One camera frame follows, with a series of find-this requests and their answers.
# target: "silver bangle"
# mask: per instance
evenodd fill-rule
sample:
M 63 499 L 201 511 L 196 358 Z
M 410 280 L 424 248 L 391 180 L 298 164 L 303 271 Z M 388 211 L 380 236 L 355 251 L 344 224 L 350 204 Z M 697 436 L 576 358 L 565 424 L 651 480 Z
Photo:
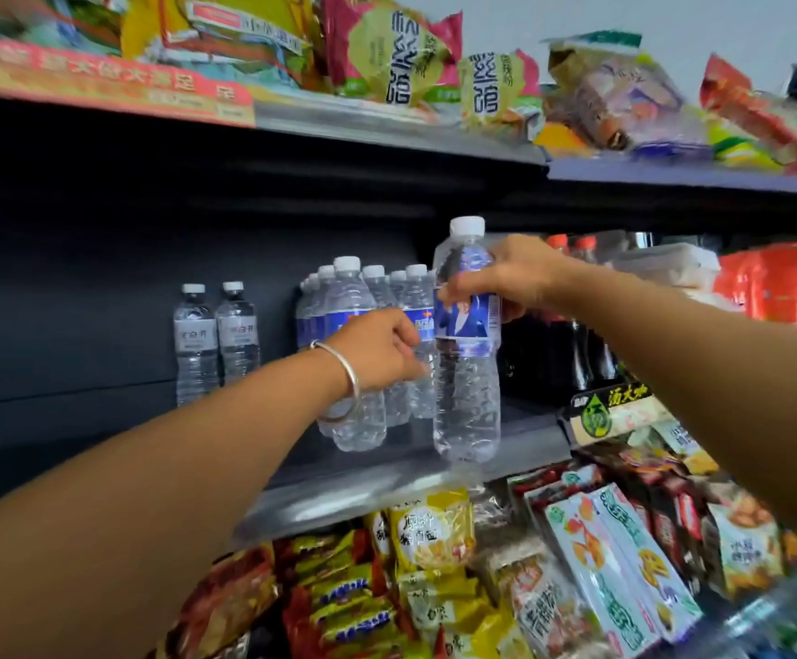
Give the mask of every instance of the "silver bangle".
M 349 383 L 353 385 L 353 405 L 347 410 L 347 413 L 343 416 L 339 416 L 337 418 L 330 418 L 329 416 L 320 416 L 317 420 L 322 421 L 324 423 L 339 423 L 347 420 L 347 417 L 352 415 L 352 413 L 356 410 L 359 406 L 359 399 L 361 397 L 361 389 L 359 387 L 359 377 L 356 375 L 355 370 L 353 369 L 352 365 L 349 365 L 349 360 L 347 360 L 343 354 L 341 354 L 337 349 L 334 347 L 329 346 L 328 344 L 322 342 L 322 340 L 313 340 L 310 343 L 311 349 L 323 349 L 330 353 L 332 356 L 340 361 L 340 364 L 344 366 L 344 370 L 347 371 L 347 376 L 349 377 Z

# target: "white wall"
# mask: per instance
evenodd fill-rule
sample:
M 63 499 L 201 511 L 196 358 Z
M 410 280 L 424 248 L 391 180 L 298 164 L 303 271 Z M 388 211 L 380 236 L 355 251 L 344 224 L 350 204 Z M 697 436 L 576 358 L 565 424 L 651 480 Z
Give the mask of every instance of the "white wall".
M 463 52 L 521 48 L 539 61 L 539 40 L 593 30 L 643 35 L 643 47 L 697 101 L 700 78 L 716 52 L 753 79 L 779 91 L 797 62 L 797 0 L 396 0 L 433 19 L 462 9 Z

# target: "dark bottle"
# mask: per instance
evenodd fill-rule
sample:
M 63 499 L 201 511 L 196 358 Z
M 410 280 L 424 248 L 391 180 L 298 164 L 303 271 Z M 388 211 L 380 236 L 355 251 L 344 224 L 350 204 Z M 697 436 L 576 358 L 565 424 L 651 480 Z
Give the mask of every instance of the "dark bottle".
M 546 243 L 563 254 L 569 253 L 566 235 L 552 235 Z M 543 314 L 548 323 L 547 351 L 549 386 L 552 402 L 565 406 L 577 393 L 591 387 L 591 369 L 587 364 L 587 329 L 577 320 L 559 314 Z
M 572 247 L 572 255 L 589 264 L 596 264 L 596 250 L 596 236 L 586 235 L 575 242 Z M 581 328 L 584 330 L 582 356 L 587 362 L 587 368 L 593 373 L 597 382 L 603 384 L 615 382 L 618 379 L 618 369 L 609 345 L 587 326 Z

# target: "left hand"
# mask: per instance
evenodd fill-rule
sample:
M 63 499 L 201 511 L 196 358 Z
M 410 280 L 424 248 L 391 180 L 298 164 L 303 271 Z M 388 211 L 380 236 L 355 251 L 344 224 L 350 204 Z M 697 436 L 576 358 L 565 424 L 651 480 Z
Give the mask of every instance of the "left hand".
M 398 308 L 353 317 L 326 343 L 349 360 L 365 391 L 379 391 L 397 381 L 429 374 L 412 349 L 420 343 L 420 334 Z

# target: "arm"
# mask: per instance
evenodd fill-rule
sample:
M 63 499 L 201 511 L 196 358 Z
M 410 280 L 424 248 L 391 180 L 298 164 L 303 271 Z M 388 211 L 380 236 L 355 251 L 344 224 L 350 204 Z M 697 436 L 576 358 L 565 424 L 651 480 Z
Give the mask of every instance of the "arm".
M 363 387 L 420 375 L 400 310 L 329 339 Z M 124 432 L 0 500 L 0 657 L 141 657 L 305 428 L 349 393 L 303 351 Z
M 498 292 L 508 318 L 547 308 L 593 328 L 744 487 L 797 529 L 797 330 L 702 305 L 563 256 L 529 236 L 457 276 L 450 302 Z

